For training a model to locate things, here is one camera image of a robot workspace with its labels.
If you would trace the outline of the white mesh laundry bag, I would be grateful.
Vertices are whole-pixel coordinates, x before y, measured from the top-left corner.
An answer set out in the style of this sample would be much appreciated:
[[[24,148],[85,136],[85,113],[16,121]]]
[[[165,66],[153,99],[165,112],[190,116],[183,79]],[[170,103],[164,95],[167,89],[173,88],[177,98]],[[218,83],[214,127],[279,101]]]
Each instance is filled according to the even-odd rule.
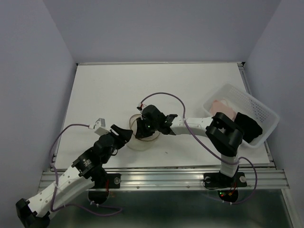
[[[126,144],[126,146],[135,151],[146,151],[152,148],[153,144],[158,140],[161,133],[156,131],[152,136],[144,139],[136,139],[135,134],[137,131],[137,123],[136,120],[139,118],[140,114],[134,114],[129,119],[129,128],[133,131],[133,135],[130,141]]]

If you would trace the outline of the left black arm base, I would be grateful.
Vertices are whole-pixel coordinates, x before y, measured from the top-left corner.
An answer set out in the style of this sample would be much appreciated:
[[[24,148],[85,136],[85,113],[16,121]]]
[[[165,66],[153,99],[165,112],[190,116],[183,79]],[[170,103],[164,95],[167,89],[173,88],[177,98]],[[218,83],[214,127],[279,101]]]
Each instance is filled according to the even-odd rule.
[[[88,199],[91,204],[102,205],[110,198],[110,190],[120,188],[121,174],[108,173],[107,176],[98,180],[94,187],[88,190]]]

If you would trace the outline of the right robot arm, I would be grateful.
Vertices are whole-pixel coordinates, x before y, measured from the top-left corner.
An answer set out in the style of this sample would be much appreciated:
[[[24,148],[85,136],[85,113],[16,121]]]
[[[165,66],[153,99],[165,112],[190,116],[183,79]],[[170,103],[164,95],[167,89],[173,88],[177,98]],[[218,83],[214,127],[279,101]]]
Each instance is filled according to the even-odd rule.
[[[219,181],[230,185],[236,179],[238,170],[238,148],[243,141],[243,130],[224,113],[217,112],[213,117],[186,118],[177,114],[163,114],[156,106],[143,106],[137,109],[141,116],[136,119],[135,138],[146,139],[155,132],[164,135],[189,134],[195,139],[207,137],[220,153],[221,168]]]

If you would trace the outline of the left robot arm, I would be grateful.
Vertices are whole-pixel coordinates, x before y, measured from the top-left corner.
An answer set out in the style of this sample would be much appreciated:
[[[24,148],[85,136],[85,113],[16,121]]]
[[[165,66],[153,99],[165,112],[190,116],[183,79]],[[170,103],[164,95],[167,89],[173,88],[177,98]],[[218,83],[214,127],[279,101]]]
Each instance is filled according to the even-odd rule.
[[[71,200],[82,192],[107,183],[106,164],[131,139],[133,131],[112,125],[105,128],[101,121],[84,127],[99,135],[92,147],[83,152],[67,170],[37,195],[16,203],[17,216],[26,228],[46,228],[58,211],[72,206]]]

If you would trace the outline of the black bra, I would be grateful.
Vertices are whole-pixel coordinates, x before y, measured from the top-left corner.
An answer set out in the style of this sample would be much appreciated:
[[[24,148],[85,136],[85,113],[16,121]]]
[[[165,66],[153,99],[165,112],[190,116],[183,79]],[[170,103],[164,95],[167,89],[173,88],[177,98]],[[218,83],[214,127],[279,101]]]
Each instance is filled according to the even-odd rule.
[[[247,143],[252,142],[263,133],[263,129],[254,119],[240,112],[237,113],[234,122],[243,130],[243,140]]]

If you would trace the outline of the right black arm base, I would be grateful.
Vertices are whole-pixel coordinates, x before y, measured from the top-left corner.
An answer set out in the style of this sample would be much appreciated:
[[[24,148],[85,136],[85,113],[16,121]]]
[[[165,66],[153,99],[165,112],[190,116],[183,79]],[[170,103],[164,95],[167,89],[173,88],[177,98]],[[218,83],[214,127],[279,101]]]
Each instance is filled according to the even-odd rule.
[[[238,188],[247,187],[243,172],[236,172],[233,177],[228,177],[220,172],[208,172],[203,175],[203,186],[208,190],[217,190],[219,198],[228,203],[236,203],[239,193]]]

